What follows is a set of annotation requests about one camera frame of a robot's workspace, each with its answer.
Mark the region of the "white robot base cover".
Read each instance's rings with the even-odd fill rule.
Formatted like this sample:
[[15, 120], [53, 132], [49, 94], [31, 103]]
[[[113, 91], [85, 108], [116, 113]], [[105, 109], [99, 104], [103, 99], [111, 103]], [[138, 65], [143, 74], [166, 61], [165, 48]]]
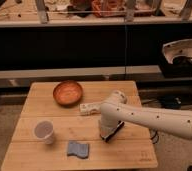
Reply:
[[182, 39], [165, 43], [162, 46], [162, 54], [169, 64], [179, 56], [192, 58], [192, 39]]

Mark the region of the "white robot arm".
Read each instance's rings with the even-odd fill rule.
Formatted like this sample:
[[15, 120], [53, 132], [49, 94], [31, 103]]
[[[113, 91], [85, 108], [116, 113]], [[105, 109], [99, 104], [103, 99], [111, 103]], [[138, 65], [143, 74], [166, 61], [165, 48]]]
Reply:
[[192, 140], [192, 111], [135, 107], [126, 101], [125, 94], [116, 90], [101, 103], [99, 132], [104, 140], [114, 134], [123, 121]]

